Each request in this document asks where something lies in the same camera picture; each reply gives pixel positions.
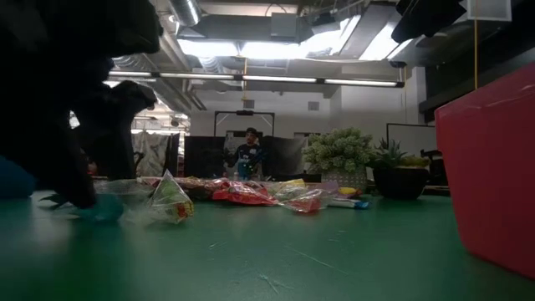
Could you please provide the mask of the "grey ceiling box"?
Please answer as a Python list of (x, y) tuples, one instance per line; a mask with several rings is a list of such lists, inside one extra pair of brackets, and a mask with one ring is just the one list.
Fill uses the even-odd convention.
[(272, 41), (294, 43), (297, 38), (297, 25), (298, 18), (296, 14), (272, 13), (270, 39)]

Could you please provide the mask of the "clear bag yellow red label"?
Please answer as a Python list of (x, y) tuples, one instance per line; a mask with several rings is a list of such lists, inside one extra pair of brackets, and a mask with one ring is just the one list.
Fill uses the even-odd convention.
[(147, 213), (155, 222), (178, 224), (194, 215), (194, 204), (173, 175), (166, 171), (150, 195)]

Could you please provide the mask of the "blue plastic bin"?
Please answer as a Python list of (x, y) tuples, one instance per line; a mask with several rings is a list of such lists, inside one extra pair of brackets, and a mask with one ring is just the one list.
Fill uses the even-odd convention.
[(33, 194), (36, 179), (21, 166), (0, 156), (0, 199), (27, 198)]

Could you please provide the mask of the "clear bag teal candy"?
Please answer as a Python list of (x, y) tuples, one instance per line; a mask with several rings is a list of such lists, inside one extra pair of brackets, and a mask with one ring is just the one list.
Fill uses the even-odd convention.
[(96, 203), (87, 209), (75, 209), (74, 215), (93, 222), (114, 222), (125, 212), (144, 206), (154, 187), (141, 180), (97, 181)]

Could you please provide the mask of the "green spiky succulent plant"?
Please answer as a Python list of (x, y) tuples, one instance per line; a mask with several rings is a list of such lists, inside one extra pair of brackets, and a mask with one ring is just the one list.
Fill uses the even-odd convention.
[(369, 167), (372, 169), (390, 169), (400, 165), (406, 153), (400, 149), (400, 142), (396, 140), (380, 139), (370, 157)]

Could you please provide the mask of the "black framed whiteboard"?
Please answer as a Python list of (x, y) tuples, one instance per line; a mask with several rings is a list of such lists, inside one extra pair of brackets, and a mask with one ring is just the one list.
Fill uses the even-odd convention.
[(388, 123), (386, 140), (400, 143), (400, 150), (407, 155), (420, 156), (421, 151), (437, 151), (436, 128), (432, 125), (407, 125)]

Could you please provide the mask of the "blue white candy bar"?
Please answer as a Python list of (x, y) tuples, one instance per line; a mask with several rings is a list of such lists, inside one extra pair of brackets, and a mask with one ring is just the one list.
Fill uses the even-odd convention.
[(369, 202), (354, 199), (334, 198), (329, 203), (329, 207), (342, 207), (351, 208), (355, 210), (365, 210), (369, 207)]

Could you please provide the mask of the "white patterned plant pot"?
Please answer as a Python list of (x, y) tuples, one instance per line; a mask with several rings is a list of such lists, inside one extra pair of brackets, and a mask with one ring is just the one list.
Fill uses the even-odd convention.
[(364, 192), (367, 188), (367, 170), (365, 166), (360, 166), (354, 172), (327, 171), (321, 174), (321, 180), (335, 181), (339, 187), (350, 187)]

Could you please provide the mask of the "white patterned cloth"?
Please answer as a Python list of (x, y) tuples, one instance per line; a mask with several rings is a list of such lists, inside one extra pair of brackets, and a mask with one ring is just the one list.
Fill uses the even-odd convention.
[(168, 141), (168, 135), (149, 134), (146, 131), (132, 135), (134, 152), (143, 154), (136, 168), (140, 176), (162, 176)]

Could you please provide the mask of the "clear bag yellow candy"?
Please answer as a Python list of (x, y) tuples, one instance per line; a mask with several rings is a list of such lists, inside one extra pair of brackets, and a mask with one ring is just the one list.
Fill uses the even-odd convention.
[(269, 182), (266, 185), (267, 192), (275, 198), (289, 198), (292, 195), (306, 191), (307, 186), (303, 179), (295, 179), (282, 182)]

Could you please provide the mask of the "dark red candy bag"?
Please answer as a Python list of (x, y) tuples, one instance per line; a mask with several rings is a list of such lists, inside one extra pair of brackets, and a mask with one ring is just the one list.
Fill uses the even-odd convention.
[(186, 199), (210, 199), (221, 188), (226, 179), (200, 179), (196, 177), (141, 177), (135, 182), (148, 187), (155, 200), (171, 199), (184, 202)]

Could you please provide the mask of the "clear bag red candy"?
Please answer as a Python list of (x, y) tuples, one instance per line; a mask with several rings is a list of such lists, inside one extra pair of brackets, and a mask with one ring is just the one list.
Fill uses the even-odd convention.
[(279, 203), (280, 206), (298, 213), (314, 213), (328, 206), (333, 198), (330, 191), (313, 189)]

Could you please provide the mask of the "bushy pale green plant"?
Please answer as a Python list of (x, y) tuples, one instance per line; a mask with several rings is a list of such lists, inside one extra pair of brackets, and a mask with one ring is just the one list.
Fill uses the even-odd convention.
[(356, 128), (335, 129), (311, 135), (303, 150), (304, 160), (318, 172), (356, 173), (374, 153), (373, 136)]

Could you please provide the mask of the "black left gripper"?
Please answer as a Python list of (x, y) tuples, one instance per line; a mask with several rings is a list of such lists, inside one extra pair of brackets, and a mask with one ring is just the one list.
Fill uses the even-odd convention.
[(69, 126), (77, 102), (77, 139), (110, 180), (136, 177), (131, 125), (157, 103), (154, 90), (125, 80), (102, 82), (109, 55), (0, 54), (0, 156), (86, 209), (96, 204), (87, 164)]

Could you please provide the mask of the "person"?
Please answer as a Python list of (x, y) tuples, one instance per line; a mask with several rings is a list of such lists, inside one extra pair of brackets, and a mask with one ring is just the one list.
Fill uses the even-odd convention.
[(267, 152), (258, 144), (258, 132), (255, 128), (246, 129), (245, 143), (226, 158), (229, 168), (236, 167), (237, 179), (255, 181), (262, 178), (262, 162)]

